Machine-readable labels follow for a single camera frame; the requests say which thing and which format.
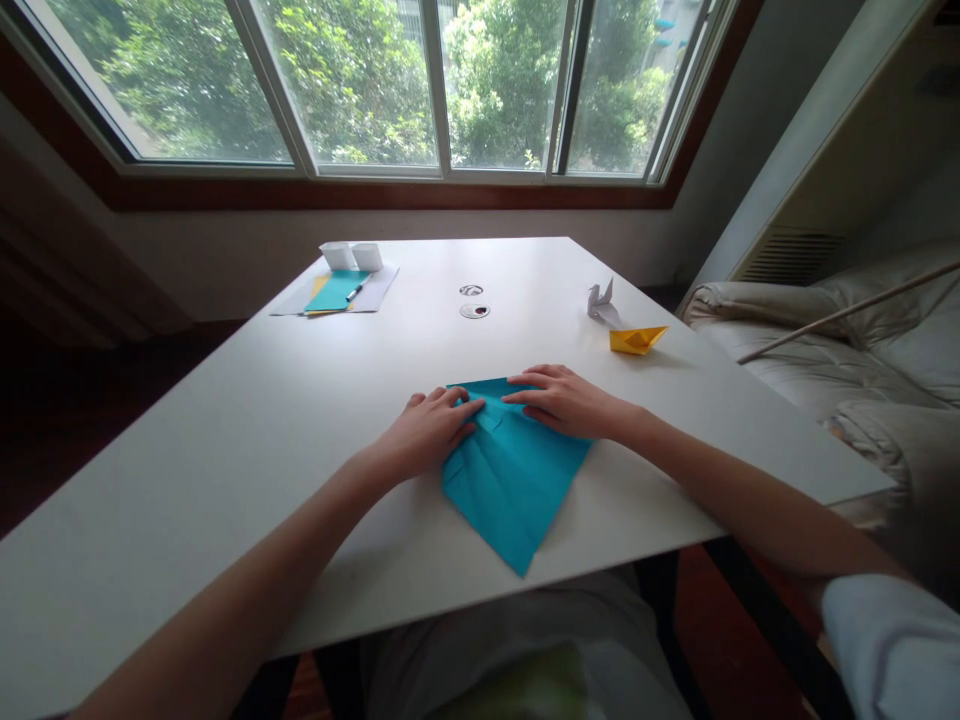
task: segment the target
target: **wooden stick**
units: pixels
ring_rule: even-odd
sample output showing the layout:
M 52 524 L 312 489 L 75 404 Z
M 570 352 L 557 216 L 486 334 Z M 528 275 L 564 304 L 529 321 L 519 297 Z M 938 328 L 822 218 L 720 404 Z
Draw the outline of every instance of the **wooden stick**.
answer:
M 899 295 L 900 293 L 906 292 L 907 290 L 912 290 L 913 288 L 923 285 L 924 283 L 928 283 L 931 280 L 934 280 L 940 277 L 941 275 L 946 275 L 947 273 L 953 272 L 954 270 L 958 270 L 958 269 L 960 269 L 960 260 L 957 260 L 956 262 L 952 262 L 949 265 L 945 265 L 939 270 L 934 270 L 933 272 L 928 272 L 924 275 L 920 275 L 919 277 L 915 277 L 913 280 L 909 280 L 903 283 L 902 285 L 897 285 L 896 287 L 890 288 L 889 290 L 884 290 L 879 295 L 874 295 L 872 298 L 867 298 L 866 300 L 863 300 L 854 305 L 851 305 L 848 308 L 845 308 L 843 310 L 838 310 L 832 315 L 827 315 L 827 317 L 823 318 L 822 320 L 817 320 L 816 322 L 812 322 L 809 325 L 805 325 L 799 330 L 794 330 L 789 335 L 784 335 L 779 340 L 774 340 L 772 343 L 768 345 L 764 345 L 759 350 L 754 350 L 752 353 L 744 355 L 742 358 L 737 360 L 737 365 L 743 365 L 744 363 L 748 363 L 751 360 L 756 360 L 758 357 L 760 357 L 764 353 L 770 352 L 774 348 L 778 348 L 784 343 L 790 342 L 791 340 L 796 340 L 798 337 L 803 337 L 804 335 L 807 335 L 808 333 L 811 333 L 814 330 L 818 330 L 822 328 L 824 325 L 826 325 L 827 323 L 831 323 L 834 320 L 840 320 L 841 318 L 845 318 L 848 315 L 852 315 L 855 312 L 859 312 L 860 310 L 868 308 L 871 305 L 876 305 L 877 303 L 883 302 L 884 300 L 889 300 L 895 295 Z

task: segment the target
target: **yellow paper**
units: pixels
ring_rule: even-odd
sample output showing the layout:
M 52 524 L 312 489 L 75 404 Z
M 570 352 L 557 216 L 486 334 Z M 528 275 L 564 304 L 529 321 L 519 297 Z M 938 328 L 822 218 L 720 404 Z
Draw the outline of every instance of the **yellow paper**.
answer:
M 630 355 L 646 355 L 666 331 L 666 327 L 611 330 L 610 349 L 614 352 L 625 352 Z
M 327 284 L 327 280 L 329 279 L 330 279 L 329 275 L 317 275 L 317 277 L 314 278 L 313 280 L 313 295 L 311 295 L 310 297 L 315 298 L 317 296 L 317 293 L 323 290 L 323 286 Z M 350 305 L 347 307 L 347 310 L 349 310 L 352 307 L 353 307 L 353 303 L 350 303 Z M 314 315 L 330 315 L 331 313 L 346 312 L 347 310 L 317 310 L 316 312 L 307 313 L 307 316 L 313 317 Z

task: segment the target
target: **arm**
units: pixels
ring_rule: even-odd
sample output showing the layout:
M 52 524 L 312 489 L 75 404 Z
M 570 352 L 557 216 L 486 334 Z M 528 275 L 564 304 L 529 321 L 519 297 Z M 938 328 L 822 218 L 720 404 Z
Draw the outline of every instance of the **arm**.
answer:
M 473 432 L 464 422 L 483 400 L 468 400 L 463 388 L 410 398 L 383 437 L 191 600 L 71 717 L 227 717 L 360 519 Z
M 607 438 L 630 448 L 788 573 L 815 583 L 861 573 L 910 579 L 865 535 L 815 500 L 562 365 L 537 365 L 510 382 L 541 389 L 508 395 L 505 402 L 526 405 L 527 415 L 565 435 Z

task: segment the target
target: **tree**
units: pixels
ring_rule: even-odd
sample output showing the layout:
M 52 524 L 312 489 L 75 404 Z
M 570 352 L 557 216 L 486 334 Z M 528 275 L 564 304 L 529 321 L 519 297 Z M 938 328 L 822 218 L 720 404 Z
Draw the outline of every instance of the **tree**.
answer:
M 222 2 L 51 5 L 161 155 L 289 159 Z M 404 38 L 394 5 L 265 0 L 261 8 L 321 161 L 436 161 L 422 51 Z
M 49 2 L 160 156 L 289 161 L 222 0 Z M 257 4 L 320 161 L 436 164 L 423 49 L 396 0 Z M 670 81 L 641 72 L 656 16 L 656 0 L 597 0 L 575 165 L 624 169 L 650 142 Z M 444 35 L 454 165 L 541 167 L 563 17 L 561 0 L 459 6 Z
M 657 36 L 655 0 L 597 0 L 574 120 L 570 166 L 642 172 L 671 76 L 643 69 Z
M 268 0 L 276 49 L 321 160 L 434 164 L 426 63 L 385 0 Z
M 473 0 L 446 31 L 454 164 L 539 168 L 557 83 L 564 4 Z M 597 0 L 571 165 L 634 171 L 656 132 L 670 76 L 642 71 L 656 0 Z
M 446 31 L 454 165 L 538 166 L 550 126 L 563 3 L 475 0 Z

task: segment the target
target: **white origami crane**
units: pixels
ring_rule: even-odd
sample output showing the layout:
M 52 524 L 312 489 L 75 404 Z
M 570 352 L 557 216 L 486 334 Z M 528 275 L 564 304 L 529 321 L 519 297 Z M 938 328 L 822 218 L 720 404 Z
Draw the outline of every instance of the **white origami crane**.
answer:
M 620 313 L 610 302 L 613 299 L 613 278 L 610 278 L 610 284 L 607 285 L 607 291 L 601 295 L 600 286 L 594 285 L 590 288 L 590 295 L 587 298 L 587 315 L 606 323 L 614 330 L 623 330 L 623 321 L 620 320 Z

